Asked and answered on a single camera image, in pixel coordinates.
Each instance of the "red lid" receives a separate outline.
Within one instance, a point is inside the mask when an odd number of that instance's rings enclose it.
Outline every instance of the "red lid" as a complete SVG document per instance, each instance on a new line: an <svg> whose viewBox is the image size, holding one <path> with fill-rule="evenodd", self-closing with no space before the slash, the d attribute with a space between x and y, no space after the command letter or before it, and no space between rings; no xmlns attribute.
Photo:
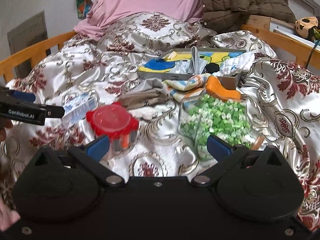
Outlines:
<svg viewBox="0 0 320 240"><path fill-rule="evenodd" d="M86 117L98 136L106 134L110 139L119 139L139 128L139 122L119 104L99 107L88 112Z"/></svg>

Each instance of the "red plastic container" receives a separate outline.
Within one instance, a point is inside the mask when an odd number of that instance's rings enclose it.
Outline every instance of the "red plastic container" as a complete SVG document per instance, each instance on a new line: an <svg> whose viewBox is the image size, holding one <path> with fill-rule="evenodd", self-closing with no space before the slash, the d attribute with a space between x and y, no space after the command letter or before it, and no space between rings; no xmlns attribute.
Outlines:
<svg viewBox="0 0 320 240"><path fill-rule="evenodd" d="M118 103L87 112L86 118L96 135L108 135L115 152L126 150L136 143L139 121Z"/></svg>

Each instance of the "black cable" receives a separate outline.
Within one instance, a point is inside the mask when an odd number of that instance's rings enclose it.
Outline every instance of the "black cable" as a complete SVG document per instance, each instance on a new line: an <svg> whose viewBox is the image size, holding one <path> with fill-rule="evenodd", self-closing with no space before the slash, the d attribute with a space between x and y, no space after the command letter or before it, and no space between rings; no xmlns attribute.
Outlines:
<svg viewBox="0 0 320 240"><path fill-rule="evenodd" d="M316 49L316 47L318 46L318 43L319 43L319 42L320 42L320 39L317 40L317 42L316 42L315 45L313 46L312 51L310 52L308 61L307 61L307 63L306 63L306 69L308 68L309 62L310 62L310 60L311 60L312 53L315 51L315 49Z"/></svg>

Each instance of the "bed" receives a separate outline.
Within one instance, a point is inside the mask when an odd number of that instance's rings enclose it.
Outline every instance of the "bed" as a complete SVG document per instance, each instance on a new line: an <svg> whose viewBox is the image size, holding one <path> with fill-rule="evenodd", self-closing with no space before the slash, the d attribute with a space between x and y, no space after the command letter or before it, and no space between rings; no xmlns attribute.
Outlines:
<svg viewBox="0 0 320 240"><path fill-rule="evenodd" d="M148 20L155 16L161 30ZM243 25L238 32L213 35L199 24L177 22L159 13L140 13L115 22L97 45L74 32L35 44L0 62L0 75L10 88L35 93L36 103L63 105L86 92L103 105L141 83L137 75L140 64L169 48L192 45L255 52L255 62L242 75L238 89L247 102L254 128L265 137L262 147L277 146L305 190L298 216L310 230L317 229L320 78L304 69L311 48L303 43L249 25ZM53 46L58 46L59 51L46 57L45 51ZM270 46L296 56L296 61L277 59ZM33 67L30 75L13 79L13 68L27 59ZM313 53L310 64L320 69L319 51ZM179 136L178 107L172 99L156 106L146 104L142 111L157 114L141 122L136 146L121 156L103 159L101 164L126 180L129 176L143 176L142 169L148 169L153 176L192 178L214 165L212 160L200 162ZM85 120L67 129L59 120L46 121L44 127L14 123L0 147L0 189L4 202L11 204L11 189L39 146L50 144L63 149L93 139L94 133Z"/></svg>

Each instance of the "wooden bed frame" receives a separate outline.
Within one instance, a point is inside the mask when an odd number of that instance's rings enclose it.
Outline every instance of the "wooden bed frame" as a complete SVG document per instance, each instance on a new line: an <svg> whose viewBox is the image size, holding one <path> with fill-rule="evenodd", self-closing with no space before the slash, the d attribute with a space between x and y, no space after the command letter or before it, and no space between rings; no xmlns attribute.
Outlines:
<svg viewBox="0 0 320 240"><path fill-rule="evenodd" d="M306 44L296 41L290 37L281 35L279 33L270 32L267 30L257 29L253 26L242 25L242 30L251 31L257 37L268 43L272 47L283 49L296 57L295 62L301 66L305 66L309 54L312 50ZM21 50L5 60L0 62L0 76L4 76L5 82L9 82L14 78L13 69L22 62L30 59L31 67L34 68L42 59L46 57L46 50L54 46L58 49L63 47L63 43L68 41L75 35L75 32L61 34L59 36L41 41L24 50ZM310 60L310 65L320 69L320 51L315 50Z"/></svg>

